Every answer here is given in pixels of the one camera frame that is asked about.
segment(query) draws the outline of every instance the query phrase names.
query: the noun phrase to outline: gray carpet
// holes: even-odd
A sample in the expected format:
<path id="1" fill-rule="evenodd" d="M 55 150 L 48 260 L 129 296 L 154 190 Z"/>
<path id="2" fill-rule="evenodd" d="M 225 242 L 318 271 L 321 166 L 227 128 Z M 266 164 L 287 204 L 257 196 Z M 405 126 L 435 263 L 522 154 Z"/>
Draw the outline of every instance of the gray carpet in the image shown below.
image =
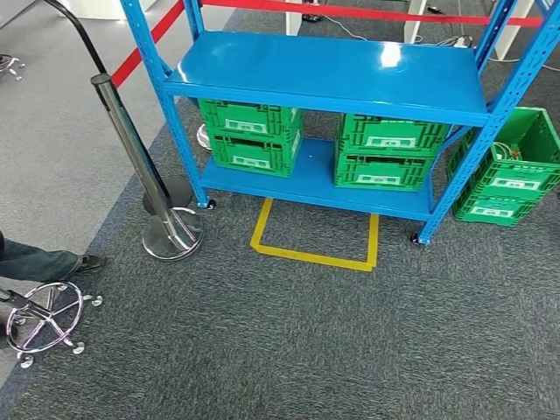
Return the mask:
<path id="1" fill-rule="evenodd" d="M 235 22 L 283 28 L 272 14 L 238 13 Z M 345 24 L 375 39 L 402 34 L 400 24 Z M 420 28 L 425 39 L 445 31 Z M 302 33 L 340 34 L 328 22 Z M 491 63 L 485 87 L 495 90 L 507 66 Z M 550 89 L 557 77 L 540 73 L 524 104 L 546 107 L 560 128 L 560 101 Z M 198 113 L 186 102 L 180 110 L 194 138 Z M 331 137 L 334 124 L 308 113 L 305 129 Z M 181 173 L 166 129 L 155 147 L 162 172 Z M 198 162 L 206 158 L 194 149 Z M 445 182 L 439 164 L 435 188 Z M 86 352 L 58 348 L 14 374 L 25 387 L 9 418 L 560 417 L 555 194 L 512 229 L 448 216 L 427 248 L 408 240 L 417 223 L 383 217 L 373 273 L 258 255 L 248 241 L 262 200 L 226 192 L 212 192 L 218 207 L 200 212 L 207 235 L 196 255 L 156 262 L 140 246 L 146 216 L 137 184 L 130 196 L 104 248 L 108 267 L 81 282 L 106 298 L 76 333 Z M 275 202 L 263 241 L 361 258 L 367 228 L 365 214 Z"/>

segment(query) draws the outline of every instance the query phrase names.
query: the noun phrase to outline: stacked crates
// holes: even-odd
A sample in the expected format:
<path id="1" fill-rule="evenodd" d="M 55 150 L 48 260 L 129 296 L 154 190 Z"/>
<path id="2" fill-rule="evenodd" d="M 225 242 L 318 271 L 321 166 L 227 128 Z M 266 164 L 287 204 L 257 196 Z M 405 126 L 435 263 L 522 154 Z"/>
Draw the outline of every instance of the stacked crates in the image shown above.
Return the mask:
<path id="1" fill-rule="evenodd" d="M 334 183 L 351 188 L 420 189 L 448 127 L 343 114 L 336 133 Z"/>
<path id="2" fill-rule="evenodd" d="M 219 166 L 289 177 L 301 145 L 302 111 L 231 101 L 198 101 Z"/>
<path id="3" fill-rule="evenodd" d="M 459 141 L 449 178 L 474 139 Z M 453 205 L 458 221 L 514 226 L 560 181 L 560 141 L 542 108 L 515 108 Z"/>

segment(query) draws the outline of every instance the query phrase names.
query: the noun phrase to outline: yellow floor tape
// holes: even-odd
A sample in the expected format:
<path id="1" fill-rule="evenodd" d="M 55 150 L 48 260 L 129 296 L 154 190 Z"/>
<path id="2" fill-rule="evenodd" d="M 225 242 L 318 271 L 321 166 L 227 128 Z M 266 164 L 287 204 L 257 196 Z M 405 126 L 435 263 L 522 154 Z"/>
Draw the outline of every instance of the yellow floor tape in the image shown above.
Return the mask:
<path id="1" fill-rule="evenodd" d="M 309 254 L 307 252 L 293 251 L 291 249 L 269 247 L 261 245 L 261 238 L 264 228 L 272 206 L 272 199 L 264 199 L 261 213 L 255 225 L 255 231 L 251 238 L 251 247 L 260 254 L 267 256 L 279 256 L 282 258 L 289 258 L 291 260 L 306 261 L 307 263 L 316 263 L 330 265 L 334 267 L 342 267 L 343 269 L 371 271 L 377 264 L 377 230 L 379 226 L 379 216 L 371 214 L 369 218 L 369 234 L 368 235 L 368 251 L 366 261 L 346 260 L 344 258 L 337 258 L 328 255 Z"/>

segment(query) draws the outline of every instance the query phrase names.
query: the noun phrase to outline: shelf board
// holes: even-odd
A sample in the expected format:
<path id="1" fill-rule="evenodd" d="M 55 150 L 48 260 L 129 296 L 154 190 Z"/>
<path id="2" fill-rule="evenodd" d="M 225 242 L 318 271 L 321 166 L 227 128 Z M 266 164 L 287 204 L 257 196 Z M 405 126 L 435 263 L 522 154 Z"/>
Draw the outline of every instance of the shelf board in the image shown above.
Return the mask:
<path id="1" fill-rule="evenodd" d="M 205 31 L 171 95 L 482 126 L 472 49 Z"/>
<path id="2" fill-rule="evenodd" d="M 429 177 L 417 192 L 335 187 L 333 152 L 333 142 L 306 138 L 291 178 L 226 169 L 211 158 L 201 175 L 200 183 L 216 190 L 417 221 L 426 221 L 430 216 Z"/>

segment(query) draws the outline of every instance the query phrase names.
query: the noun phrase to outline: person's leg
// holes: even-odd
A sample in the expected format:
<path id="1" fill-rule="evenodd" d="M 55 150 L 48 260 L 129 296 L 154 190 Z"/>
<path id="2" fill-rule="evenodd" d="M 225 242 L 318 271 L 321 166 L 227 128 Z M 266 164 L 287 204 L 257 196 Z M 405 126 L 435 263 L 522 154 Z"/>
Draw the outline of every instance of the person's leg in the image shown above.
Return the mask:
<path id="1" fill-rule="evenodd" d="M 83 262 L 82 256 L 70 251 L 48 252 L 9 239 L 5 242 L 0 277 L 42 283 L 63 281 Z"/>

